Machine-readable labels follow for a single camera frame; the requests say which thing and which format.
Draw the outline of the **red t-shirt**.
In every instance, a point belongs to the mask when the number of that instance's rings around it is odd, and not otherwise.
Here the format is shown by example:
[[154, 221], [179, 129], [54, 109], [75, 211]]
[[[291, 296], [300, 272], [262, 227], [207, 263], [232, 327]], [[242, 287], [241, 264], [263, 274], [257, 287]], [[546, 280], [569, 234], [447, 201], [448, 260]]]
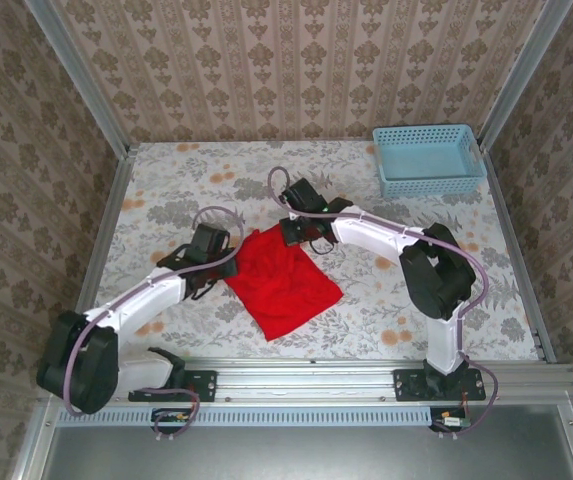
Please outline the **red t-shirt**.
[[268, 341], [292, 333], [343, 297], [300, 246], [285, 244], [278, 225], [253, 231], [235, 261], [237, 274], [226, 283]]

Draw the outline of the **floral table cover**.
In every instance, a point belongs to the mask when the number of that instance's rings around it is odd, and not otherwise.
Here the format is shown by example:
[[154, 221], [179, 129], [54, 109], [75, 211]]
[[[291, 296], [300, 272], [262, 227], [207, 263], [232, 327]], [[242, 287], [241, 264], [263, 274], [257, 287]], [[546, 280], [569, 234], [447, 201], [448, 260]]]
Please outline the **floral table cover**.
[[[140, 146], [96, 300], [141, 281], [193, 234], [200, 217], [233, 239], [264, 231], [285, 215], [271, 193], [304, 178], [325, 198], [342, 197], [376, 216], [427, 228], [447, 226], [484, 266], [490, 289], [464, 321], [475, 360], [534, 360], [538, 352], [487, 183], [468, 194], [386, 199], [367, 141], [155, 143]], [[127, 344], [182, 357], [410, 359], [427, 348], [426, 320], [412, 305], [400, 266], [351, 245], [307, 248], [343, 292], [341, 301], [273, 341], [224, 284], [198, 301], [158, 314]]]

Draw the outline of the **light blue plastic basket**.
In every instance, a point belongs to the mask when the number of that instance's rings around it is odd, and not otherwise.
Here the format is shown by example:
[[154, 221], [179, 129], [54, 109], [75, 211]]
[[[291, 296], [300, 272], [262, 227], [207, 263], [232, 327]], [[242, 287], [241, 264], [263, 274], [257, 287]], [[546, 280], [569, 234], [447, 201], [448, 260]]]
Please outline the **light blue plastic basket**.
[[385, 198], [470, 193], [487, 177], [467, 124], [379, 127], [372, 135]]

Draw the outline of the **small circuit board with connectors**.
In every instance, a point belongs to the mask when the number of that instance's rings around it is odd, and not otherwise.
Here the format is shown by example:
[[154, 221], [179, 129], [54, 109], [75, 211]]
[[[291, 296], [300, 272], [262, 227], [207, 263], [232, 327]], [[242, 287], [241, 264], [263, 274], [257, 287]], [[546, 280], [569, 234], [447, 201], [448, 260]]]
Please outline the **small circuit board with connectors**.
[[463, 407], [431, 408], [430, 418], [430, 429], [437, 433], [457, 433], [467, 429], [471, 424]]
[[151, 412], [151, 429], [161, 437], [177, 436], [192, 416], [192, 408], [158, 408]]

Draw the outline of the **grey metal panel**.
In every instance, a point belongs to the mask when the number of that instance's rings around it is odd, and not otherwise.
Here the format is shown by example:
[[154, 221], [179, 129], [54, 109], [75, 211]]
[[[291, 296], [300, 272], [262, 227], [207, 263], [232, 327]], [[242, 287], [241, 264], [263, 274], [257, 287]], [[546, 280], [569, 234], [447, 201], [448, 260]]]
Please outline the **grey metal panel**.
[[500, 406], [471, 433], [425, 427], [61, 424], [36, 409], [11, 480], [573, 480], [573, 406]]

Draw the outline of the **aluminium table side rail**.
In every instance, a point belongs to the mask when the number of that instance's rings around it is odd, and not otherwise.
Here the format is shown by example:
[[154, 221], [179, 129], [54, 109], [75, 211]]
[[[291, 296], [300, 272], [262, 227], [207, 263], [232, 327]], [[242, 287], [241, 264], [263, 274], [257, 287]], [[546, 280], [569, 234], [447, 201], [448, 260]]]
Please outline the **aluminium table side rail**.
[[489, 190], [493, 197], [498, 221], [505, 239], [507, 253], [511, 260], [525, 315], [530, 325], [531, 336], [534, 339], [540, 359], [547, 363], [555, 364], [558, 360], [547, 332], [545, 321], [528, 274], [492, 159], [488, 152], [483, 152], [482, 158], [487, 170]]
[[74, 310], [84, 313], [92, 309], [99, 290], [103, 270], [110, 251], [111, 242], [118, 222], [126, 191], [129, 186], [133, 166], [140, 144], [131, 145], [126, 155], [118, 162], [109, 196], [99, 225], [89, 265], [86, 270], [78, 300]]

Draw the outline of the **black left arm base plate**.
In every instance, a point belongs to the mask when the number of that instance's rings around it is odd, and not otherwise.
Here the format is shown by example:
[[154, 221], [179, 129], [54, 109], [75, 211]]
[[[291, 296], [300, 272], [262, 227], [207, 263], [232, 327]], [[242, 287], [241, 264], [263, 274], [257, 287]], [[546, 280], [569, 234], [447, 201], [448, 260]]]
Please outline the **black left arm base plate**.
[[[183, 389], [194, 392], [201, 402], [213, 402], [217, 389], [217, 372], [214, 370], [183, 370], [172, 373], [162, 389]], [[142, 393], [130, 392], [130, 402], [190, 402], [194, 398], [186, 393]]]

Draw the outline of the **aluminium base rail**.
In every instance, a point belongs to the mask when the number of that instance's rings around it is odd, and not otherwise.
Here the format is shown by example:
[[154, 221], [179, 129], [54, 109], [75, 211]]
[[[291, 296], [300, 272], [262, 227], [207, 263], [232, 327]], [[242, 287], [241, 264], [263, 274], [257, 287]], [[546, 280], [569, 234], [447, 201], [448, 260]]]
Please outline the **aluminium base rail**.
[[[423, 369], [423, 362], [386, 360], [184, 360], [186, 370], [214, 370], [213, 402], [357, 402], [396, 401], [393, 372]], [[567, 365], [538, 362], [495, 362], [478, 369], [486, 399], [504, 403], [548, 403], [573, 400], [573, 372]], [[128, 399], [118, 393], [112, 401]], [[445, 404], [457, 401], [412, 401]]]

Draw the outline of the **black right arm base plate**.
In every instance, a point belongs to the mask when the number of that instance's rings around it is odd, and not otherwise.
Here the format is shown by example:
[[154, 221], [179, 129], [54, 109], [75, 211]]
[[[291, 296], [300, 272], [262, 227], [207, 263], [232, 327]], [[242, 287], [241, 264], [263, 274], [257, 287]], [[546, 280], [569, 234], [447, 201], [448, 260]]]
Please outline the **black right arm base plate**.
[[393, 372], [396, 400], [412, 401], [472, 401], [486, 399], [485, 385], [478, 369], [443, 375], [423, 369], [398, 369]]

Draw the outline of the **aluminium frame post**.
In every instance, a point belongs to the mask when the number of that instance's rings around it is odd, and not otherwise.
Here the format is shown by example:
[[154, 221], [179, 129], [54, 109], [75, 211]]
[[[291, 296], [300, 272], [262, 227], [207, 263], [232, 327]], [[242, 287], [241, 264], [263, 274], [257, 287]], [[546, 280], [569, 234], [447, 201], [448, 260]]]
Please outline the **aluminium frame post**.
[[478, 144], [489, 153], [548, 47], [568, 15], [573, 0], [546, 0], [481, 129]]
[[25, 0], [60, 63], [77, 88], [83, 102], [95, 119], [106, 141], [119, 161], [128, 156], [130, 141], [112, 112], [99, 83], [92, 75], [90, 64], [82, 57], [63, 16], [53, 0]]

